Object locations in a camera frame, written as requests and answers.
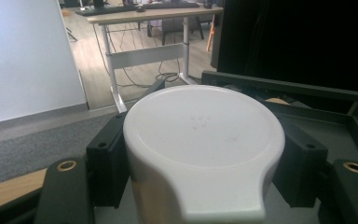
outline small holes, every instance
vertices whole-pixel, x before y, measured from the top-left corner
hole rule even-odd
[[[347,162],[344,162],[343,166],[345,168],[347,168],[348,170],[358,174],[358,163],[347,161]]]
[[[98,144],[98,147],[106,147],[106,143],[100,143]]]
[[[57,170],[60,172],[69,171],[75,168],[77,165],[76,161],[63,161],[57,166]]]

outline chair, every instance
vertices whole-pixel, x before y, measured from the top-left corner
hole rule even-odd
[[[165,45],[165,37],[168,33],[183,32],[183,18],[175,19],[164,19],[161,22],[162,31],[162,45]],[[200,30],[201,39],[204,39],[202,27],[200,24],[200,17],[189,17],[188,18],[188,29],[190,32]]]

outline standing desk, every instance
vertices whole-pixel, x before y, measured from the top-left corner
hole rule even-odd
[[[121,112],[127,111],[123,100],[121,99],[118,91],[115,69],[135,66],[146,63],[156,63],[161,61],[167,61],[172,59],[183,58],[183,73],[179,74],[179,77],[186,84],[197,84],[188,75],[188,62],[189,62],[189,41],[188,41],[188,17],[208,15],[208,14],[221,14],[223,12],[222,7],[204,8],[192,7],[192,8],[167,8],[167,9],[147,9],[145,12],[120,12],[105,14],[99,16],[87,17],[87,21],[91,24],[98,24],[102,27],[103,42],[106,51],[106,60],[108,64],[108,71],[111,80],[111,92],[116,103],[117,110]],[[125,52],[112,53],[108,38],[108,25],[121,24],[127,22],[137,21],[152,21],[171,18],[184,18],[184,41],[183,44],[174,44],[161,47],[155,47],[150,49],[137,49]]]

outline carpet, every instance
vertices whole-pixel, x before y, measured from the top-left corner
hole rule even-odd
[[[114,114],[0,142],[0,182],[49,167],[67,157],[82,157]]]

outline desk leg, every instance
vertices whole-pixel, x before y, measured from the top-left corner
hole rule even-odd
[[[106,48],[106,61],[107,61],[107,65],[108,65],[110,82],[112,84],[110,87],[110,90],[112,92],[113,99],[115,100],[118,112],[122,113],[122,112],[127,111],[127,107],[124,104],[124,102],[121,100],[120,93],[118,92],[115,69],[113,69],[112,61],[111,61],[112,60],[111,57],[113,57],[113,55],[112,55],[112,52],[110,51],[109,38],[107,36],[107,25],[103,25],[102,29],[103,29],[103,42],[104,42],[104,45]]]
[[[189,85],[197,85],[197,82],[188,76],[188,62],[190,55],[190,42],[188,40],[188,17],[184,17],[183,22],[183,73],[179,77]]]

